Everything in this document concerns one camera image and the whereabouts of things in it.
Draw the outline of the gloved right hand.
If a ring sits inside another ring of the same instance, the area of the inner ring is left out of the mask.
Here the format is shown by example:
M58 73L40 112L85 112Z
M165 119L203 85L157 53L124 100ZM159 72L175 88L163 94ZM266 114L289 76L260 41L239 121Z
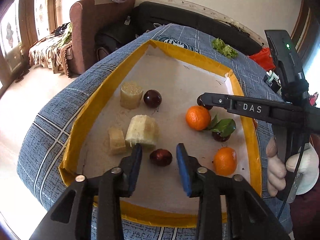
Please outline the gloved right hand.
M267 155L267 190L270 196L274 197L279 191L285 189L285 176L289 172L294 172L298 154L295 154L282 162L278 157L276 140L271 138L266 146ZM302 180L296 194L302 195L309 192L317 183L319 178L319 157L314 147L305 144L303 156L298 168L298 173L302 174Z

